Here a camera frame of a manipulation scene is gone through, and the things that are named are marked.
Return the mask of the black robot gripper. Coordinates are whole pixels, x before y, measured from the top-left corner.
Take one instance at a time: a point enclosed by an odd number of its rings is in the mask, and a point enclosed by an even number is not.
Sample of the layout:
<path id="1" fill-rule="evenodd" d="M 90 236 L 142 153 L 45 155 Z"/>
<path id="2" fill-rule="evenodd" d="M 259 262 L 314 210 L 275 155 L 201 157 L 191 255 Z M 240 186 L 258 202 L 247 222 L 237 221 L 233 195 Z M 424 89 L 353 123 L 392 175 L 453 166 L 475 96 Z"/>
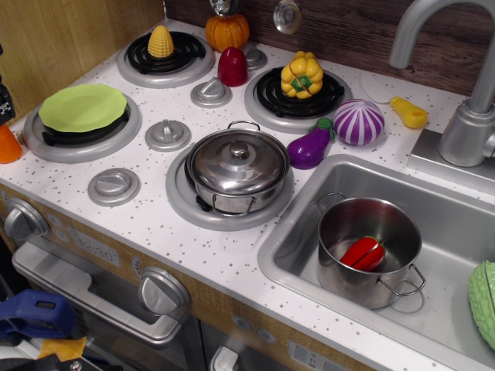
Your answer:
<path id="1" fill-rule="evenodd" d="M 0 77 L 0 125 L 7 124 L 16 116 L 12 95 Z"/>

